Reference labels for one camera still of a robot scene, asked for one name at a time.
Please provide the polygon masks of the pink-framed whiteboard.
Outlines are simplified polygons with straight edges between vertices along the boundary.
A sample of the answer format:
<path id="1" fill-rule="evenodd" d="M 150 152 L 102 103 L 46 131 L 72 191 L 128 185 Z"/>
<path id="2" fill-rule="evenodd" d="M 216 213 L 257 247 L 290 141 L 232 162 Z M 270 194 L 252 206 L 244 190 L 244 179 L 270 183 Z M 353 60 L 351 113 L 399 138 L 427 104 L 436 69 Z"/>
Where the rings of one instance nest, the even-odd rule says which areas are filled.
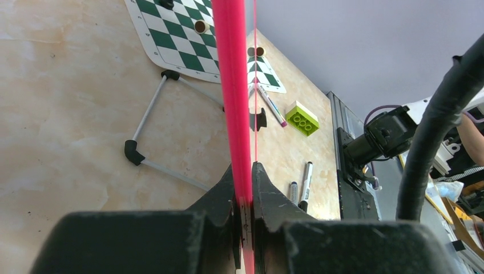
<path id="1" fill-rule="evenodd" d="M 212 8 L 233 182 L 241 216 L 244 265 L 246 273 L 254 273 L 245 4 L 212 1 Z"/>

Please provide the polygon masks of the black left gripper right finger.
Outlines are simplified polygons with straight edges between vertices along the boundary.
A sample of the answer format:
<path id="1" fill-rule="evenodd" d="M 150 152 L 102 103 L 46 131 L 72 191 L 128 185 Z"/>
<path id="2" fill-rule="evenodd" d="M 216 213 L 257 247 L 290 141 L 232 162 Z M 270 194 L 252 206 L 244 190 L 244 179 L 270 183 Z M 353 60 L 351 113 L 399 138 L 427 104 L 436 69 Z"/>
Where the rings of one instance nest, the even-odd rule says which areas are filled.
<path id="1" fill-rule="evenodd" d="M 449 254 L 412 221 L 321 221 L 252 166 L 256 273 L 453 273 Z"/>

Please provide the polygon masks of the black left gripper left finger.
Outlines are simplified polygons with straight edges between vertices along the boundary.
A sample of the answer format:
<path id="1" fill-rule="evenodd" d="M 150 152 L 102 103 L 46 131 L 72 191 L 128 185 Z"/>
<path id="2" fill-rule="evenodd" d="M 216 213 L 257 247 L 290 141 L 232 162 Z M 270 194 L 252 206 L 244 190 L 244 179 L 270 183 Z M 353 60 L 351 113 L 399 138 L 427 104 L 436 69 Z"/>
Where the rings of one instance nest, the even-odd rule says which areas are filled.
<path id="1" fill-rule="evenodd" d="M 185 210 L 72 212 L 31 273 L 235 273 L 241 267 L 231 168 Z"/>

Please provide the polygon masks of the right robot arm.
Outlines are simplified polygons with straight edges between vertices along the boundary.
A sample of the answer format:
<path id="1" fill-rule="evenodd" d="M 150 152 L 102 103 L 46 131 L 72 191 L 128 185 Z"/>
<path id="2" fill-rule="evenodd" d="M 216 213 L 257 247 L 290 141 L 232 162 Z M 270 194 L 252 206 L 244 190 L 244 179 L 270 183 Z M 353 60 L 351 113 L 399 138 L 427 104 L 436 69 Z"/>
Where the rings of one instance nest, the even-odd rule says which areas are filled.
<path id="1" fill-rule="evenodd" d="M 376 116 L 367 115 L 358 137 L 353 137 L 349 129 L 337 128 L 339 185 L 347 184 L 355 191 L 365 192 L 367 184 L 371 183 L 378 189 L 376 175 L 367 173 L 366 168 L 372 162 L 384 162 L 409 150 L 429 102 L 430 98 L 425 98 L 402 106 L 377 107 L 374 109 Z M 430 177 L 436 182 L 474 184 L 483 180 L 482 176 L 473 176 L 482 170 L 472 161 L 453 127 L 445 134 L 431 162 Z"/>

